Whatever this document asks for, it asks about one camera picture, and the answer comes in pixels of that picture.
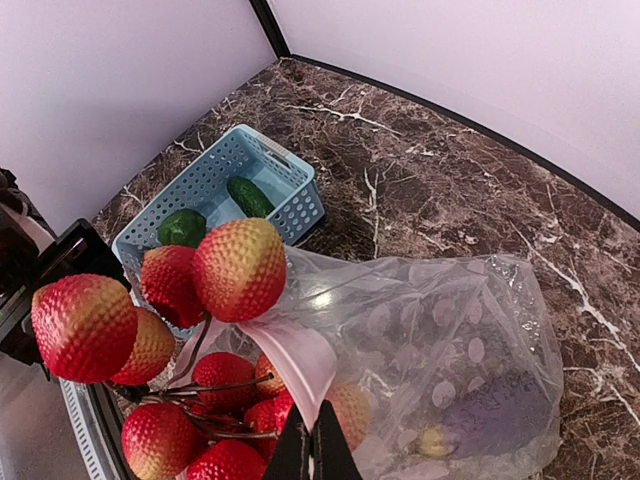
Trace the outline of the clear zip top bag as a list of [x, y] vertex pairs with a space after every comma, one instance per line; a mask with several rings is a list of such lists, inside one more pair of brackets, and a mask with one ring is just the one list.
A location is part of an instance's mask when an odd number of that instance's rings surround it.
[[[334, 380], [359, 387], [371, 418], [353, 458], [362, 479], [523, 479], [559, 443], [562, 360], [529, 263], [512, 256], [350, 263], [287, 250], [272, 313], [321, 335]], [[532, 374], [552, 403], [546, 429], [497, 456], [435, 459], [421, 431], [465, 394], [510, 372]]]

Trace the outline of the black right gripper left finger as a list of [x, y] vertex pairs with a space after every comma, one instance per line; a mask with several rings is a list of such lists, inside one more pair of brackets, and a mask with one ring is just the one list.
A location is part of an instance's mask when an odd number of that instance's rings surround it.
[[310, 480], [311, 435], [293, 405], [263, 480]]

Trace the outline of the blue perforated plastic basket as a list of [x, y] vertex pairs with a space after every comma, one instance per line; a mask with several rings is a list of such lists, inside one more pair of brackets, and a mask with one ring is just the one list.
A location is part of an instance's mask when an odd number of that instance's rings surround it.
[[293, 245], [324, 216], [315, 170], [253, 128], [229, 129], [161, 190], [115, 237], [134, 304], [147, 308], [140, 290], [146, 251], [161, 245], [159, 230], [179, 210], [192, 210], [211, 230], [250, 213], [268, 219]]

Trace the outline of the green cucumber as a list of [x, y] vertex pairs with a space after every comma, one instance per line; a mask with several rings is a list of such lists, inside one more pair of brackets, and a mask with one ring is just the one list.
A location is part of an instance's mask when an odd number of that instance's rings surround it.
[[264, 192], [249, 179], [231, 177], [226, 187], [231, 199], [247, 217], [266, 218], [275, 209]]

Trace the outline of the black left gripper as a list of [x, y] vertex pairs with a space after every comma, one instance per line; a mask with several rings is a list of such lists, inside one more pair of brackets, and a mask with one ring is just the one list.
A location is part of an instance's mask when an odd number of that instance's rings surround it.
[[82, 273], [125, 282], [122, 264], [86, 219], [76, 220], [1, 294], [3, 355], [27, 366], [44, 365], [32, 325], [33, 300], [60, 279]]

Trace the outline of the purple eggplant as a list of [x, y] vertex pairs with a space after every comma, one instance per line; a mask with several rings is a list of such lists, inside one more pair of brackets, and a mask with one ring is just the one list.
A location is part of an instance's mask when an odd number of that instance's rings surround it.
[[421, 431], [418, 451], [446, 460], [512, 452], [544, 432], [551, 412], [552, 403], [532, 374], [510, 372], [444, 409]]

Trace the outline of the red lychee bunch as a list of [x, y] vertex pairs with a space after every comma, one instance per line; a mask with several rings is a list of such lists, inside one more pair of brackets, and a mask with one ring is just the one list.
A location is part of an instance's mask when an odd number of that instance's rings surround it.
[[371, 418], [367, 398], [335, 382], [321, 335], [272, 313], [287, 270], [276, 228], [244, 218], [197, 248], [146, 252], [147, 308], [110, 277], [62, 278], [33, 300], [40, 355], [55, 376], [108, 385], [134, 404], [121, 444], [139, 479], [262, 479], [292, 406], [312, 442], [324, 400], [353, 456]]

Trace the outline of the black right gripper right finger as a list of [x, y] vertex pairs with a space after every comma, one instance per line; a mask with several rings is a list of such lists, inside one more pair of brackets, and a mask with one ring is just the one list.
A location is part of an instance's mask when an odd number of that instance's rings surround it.
[[312, 431], [313, 480], [362, 480], [332, 404], [324, 400]]

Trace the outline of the black enclosure frame post left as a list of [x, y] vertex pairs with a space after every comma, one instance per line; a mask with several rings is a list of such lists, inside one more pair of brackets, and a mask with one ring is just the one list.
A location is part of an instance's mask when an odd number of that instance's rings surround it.
[[250, 0], [249, 3], [276, 57], [290, 58], [291, 51], [268, 2], [266, 0]]

